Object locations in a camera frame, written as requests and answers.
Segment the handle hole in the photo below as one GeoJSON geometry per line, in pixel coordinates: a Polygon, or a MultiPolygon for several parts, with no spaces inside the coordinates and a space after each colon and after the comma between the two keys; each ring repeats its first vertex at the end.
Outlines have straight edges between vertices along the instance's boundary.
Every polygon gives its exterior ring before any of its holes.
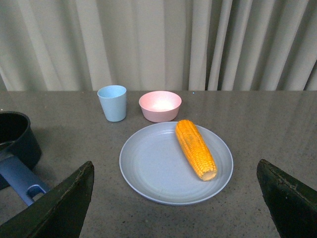
{"type": "Polygon", "coordinates": [[[41,186],[36,184],[29,187],[26,194],[36,201],[45,194],[45,191],[41,188],[41,186]]]}

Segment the cup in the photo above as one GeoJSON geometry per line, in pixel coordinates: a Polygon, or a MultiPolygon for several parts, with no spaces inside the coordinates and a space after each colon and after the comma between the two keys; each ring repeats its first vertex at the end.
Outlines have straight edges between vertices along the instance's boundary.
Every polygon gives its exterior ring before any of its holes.
{"type": "Polygon", "coordinates": [[[110,85],[98,90],[97,95],[106,119],[111,122],[121,121],[126,116],[127,89],[120,85],[110,85]]]}

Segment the bowl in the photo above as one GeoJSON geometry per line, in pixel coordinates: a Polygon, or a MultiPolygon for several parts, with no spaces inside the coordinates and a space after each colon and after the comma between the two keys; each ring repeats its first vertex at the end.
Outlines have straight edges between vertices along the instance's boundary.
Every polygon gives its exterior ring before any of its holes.
{"type": "Polygon", "coordinates": [[[177,94],[168,91],[146,93],[139,100],[144,117],[152,122],[173,120],[181,103],[182,99],[177,94]]]}

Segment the table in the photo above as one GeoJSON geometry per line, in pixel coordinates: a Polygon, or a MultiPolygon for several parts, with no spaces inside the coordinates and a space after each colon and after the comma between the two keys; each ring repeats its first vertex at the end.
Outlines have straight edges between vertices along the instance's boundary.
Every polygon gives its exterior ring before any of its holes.
{"type": "MultiPolygon", "coordinates": [[[[87,160],[95,166],[92,201],[81,232],[97,237],[279,237],[256,176],[266,159],[317,190],[316,92],[177,91],[174,121],[190,119],[228,145],[234,161],[228,185],[190,206],[145,199],[124,180],[119,154],[125,141],[153,124],[128,91],[127,117],[108,122],[96,92],[1,92],[0,110],[28,115],[43,155],[33,169],[54,187],[87,160]]],[[[0,191],[0,224],[26,208],[11,187],[0,191]]]]}

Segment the curtain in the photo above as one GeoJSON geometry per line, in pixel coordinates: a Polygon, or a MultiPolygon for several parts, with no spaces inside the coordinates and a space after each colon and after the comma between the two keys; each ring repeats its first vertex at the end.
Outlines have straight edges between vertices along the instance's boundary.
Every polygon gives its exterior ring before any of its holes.
{"type": "Polygon", "coordinates": [[[3,0],[0,90],[317,90],[316,0],[3,0]]]}

